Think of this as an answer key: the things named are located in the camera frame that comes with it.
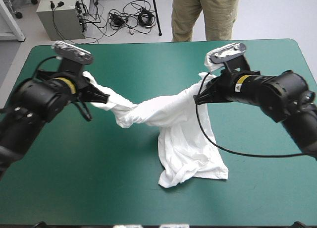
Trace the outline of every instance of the wire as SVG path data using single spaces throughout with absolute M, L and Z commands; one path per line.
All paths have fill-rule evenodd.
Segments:
M 86 37 L 83 35 L 83 31 L 81 32 L 81 34 L 85 37 L 85 38 L 91 38 L 91 39 L 95 39 L 95 41 L 92 41 L 92 42 L 86 42 L 86 43 L 83 43 L 83 42 L 74 42 L 70 39 L 67 39 L 63 36 L 63 34 L 59 31 L 59 29 L 57 28 L 57 25 L 56 25 L 56 22 L 55 22 L 55 10 L 58 8 L 59 6 L 56 6 L 54 9 L 52 9 L 52 20 L 53 20 L 53 26 L 54 26 L 54 29 L 56 30 L 56 33 L 58 34 L 58 36 L 65 42 L 65 41 L 70 41 L 74 44 L 84 44 L 84 45 L 87 45 L 87 44 L 93 44 L 95 42 L 99 42 L 97 38 L 94 38 L 94 37 Z
M 151 4 L 146 0 L 129 2 L 123 7 L 122 12 L 117 9 L 111 9 L 107 14 L 106 19 L 103 18 L 103 11 L 105 8 L 101 4 L 97 4 L 97 0 L 92 0 L 92 2 L 94 4 L 93 11 L 88 14 L 88 18 L 85 19 L 85 22 L 87 24 L 93 24 L 102 34 L 98 40 L 102 39 L 104 36 L 111 37 L 123 28 L 129 29 L 130 34 L 134 34 L 134 32 L 149 34 L 152 27 L 157 23 L 156 18 L 153 15 L 154 11 L 150 10 Z M 83 3 L 80 4 L 88 11 L 86 5 Z M 99 13 L 100 6 L 103 8 L 101 14 Z M 128 12 L 128 6 L 135 9 L 135 12 Z M 148 28 L 149 30 L 142 31 L 137 29 L 138 26 Z
M 36 66 L 35 71 L 34 71 L 34 73 L 33 73 L 33 75 L 32 75 L 32 79 L 36 78 L 36 76 L 37 76 L 37 74 L 38 74 L 38 70 L 39 70 L 39 68 L 41 67 L 41 65 L 42 65 L 44 62 L 46 62 L 47 60 L 52 59 L 52 58 L 56 58 L 56 56 L 48 57 L 48 58 L 42 60 L 41 62 L 39 62 L 39 64 Z
M 210 75 L 210 72 L 208 72 L 208 74 L 204 77 L 203 81 L 202 81 L 202 84 L 200 86 L 200 89 L 198 91 L 198 95 L 200 94 L 202 88 L 203 88 L 203 85 L 204 85 L 204 82 L 206 80 L 206 78 L 208 77 L 208 75 Z M 211 142 L 214 146 L 218 147 L 219 149 L 221 150 L 224 150 L 228 153 L 231 153 L 231 154 L 235 154 L 235 155 L 241 155 L 241 156 L 246 156 L 246 157 L 256 157 L 256 158 L 289 158 L 289 157 L 296 157 L 296 156 L 303 156 L 303 155 L 315 155 L 315 153 L 309 153 L 309 154 L 305 154 L 305 153 L 298 153 L 298 154 L 289 154 L 289 155 L 254 155 L 254 154 L 245 154 L 245 153 L 240 153 L 240 152 L 236 152 L 236 151 L 232 151 L 232 150 L 229 150 L 229 149 L 226 149 L 222 146 L 219 146 L 217 145 L 216 143 L 214 143 L 209 137 L 208 135 L 205 133 L 203 127 L 202 127 L 202 124 L 200 122 L 200 119 L 199 119 L 199 113 L 198 113 L 198 105 L 196 104 L 196 116 L 197 116 L 197 120 L 198 120 L 198 124 L 199 124 L 199 127 L 202 131 L 202 133 L 204 134 L 204 136 L 206 137 L 206 139 Z

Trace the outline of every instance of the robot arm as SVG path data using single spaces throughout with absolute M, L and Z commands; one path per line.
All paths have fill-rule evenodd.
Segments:
M 303 77 L 290 70 L 280 76 L 251 71 L 245 51 L 243 43 L 236 43 L 207 54 L 207 63 L 223 64 L 225 69 L 207 84 L 205 91 L 194 96 L 195 103 L 240 102 L 258 106 L 283 124 L 303 153 L 317 158 L 315 93 L 308 89 Z
M 84 65 L 92 63 L 92 55 L 61 41 L 55 42 L 52 48 L 61 59 L 58 71 L 36 69 L 37 79 L 29 78 L 18 85 L 7 108 L 0 110 L 5 114 L 0 121 L 0 180 L 13 162 L 24 157 L 44 125 L 66 105 L 74 104 L 90 121 L 92 117 L 85 102 L 107 103 L 109 95 L 82 75 Z

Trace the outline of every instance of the tabletop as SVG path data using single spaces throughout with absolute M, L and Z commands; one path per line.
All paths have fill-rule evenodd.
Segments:
M 279 75 L 292 69 L 312 91 L 316 83 L 291 39 L 246 40 L 251 70 Z M 230 43 L 189 42 L 80 45 L 95 61 L 85 67 L 101 85 L 134 103 L 177 94 L 206 71 L 208 51 Z M 33 48 L 16 84 L 54 55 L 50 46 Z M 57 70 L 58 61 L 43 64 Z M 158 185 L 157 127 L 122 129 L 111 112 L 89 105 L 86 122 L 67 106 L 42 130 L 29 152 L 12 164 L 0 182 L 0 224 L 112 225 L 187 223 L 214 226 L 317 224 L 317 169 L 311 157 L 245 158 L 220 152 L 228 180 L 191 178 L 173 188 Z M 219 145 L 258 154 L 299 149 L 280 123 L 257 107 L 208 105 Z

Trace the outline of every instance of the person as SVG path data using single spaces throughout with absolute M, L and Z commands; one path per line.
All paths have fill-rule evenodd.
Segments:
M 191 41 L 201 11 L 207 41 L 230 40 L 239 0 L 173 0 L 173 42 Z

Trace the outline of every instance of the black cable bundle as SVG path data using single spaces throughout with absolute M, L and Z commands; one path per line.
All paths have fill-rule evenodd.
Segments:
M 138 22 L 142 27 L 152 27 L 155 22 L 155 17 L 149 10 L 141 8 L 138 15 Z
M 102 33 L 102 36 L 98 40 L 100 40 L 104 36 L 113 36 L 122 28 L 127 28 L 130 34 L 134 34 L 134 32 L 148 34 L 151 32 L 152 27 L 154 27 L 157 23 L 156 17 L 153 15 L 154 11 L 150 10 L 151 4 L 146 0 L 135 0 L 129 2 L 127 5 L 124 6 L 122 12 L 118 11 L 117 9 L 112 9 L 107 14 L 107 19 L 103 18 L 102 14 L 104 11 L 104 7 L 101 4 L 98 4 L 98 1 L 99 0 L 93 0 L 93 13 L 89 13 L 89 17 L 85 19 L 85 22 L 87 24 L 93 24 Z M 80 4 L 83 5 L 88 12 L 87 6 L 82 3 Z M 99 14 L 100 6 L 103 8 L 101 14 Z M 129 6 L 134 8 L 136 12 L 128 12 L 127 8 Z M 107 34 L 108 26 L 110 26 L 110 28 L 114 30 L 113 33 Z M 137 26 L 148 28 L 149 30 L 144 32 L 142 30 L 136 29 Z

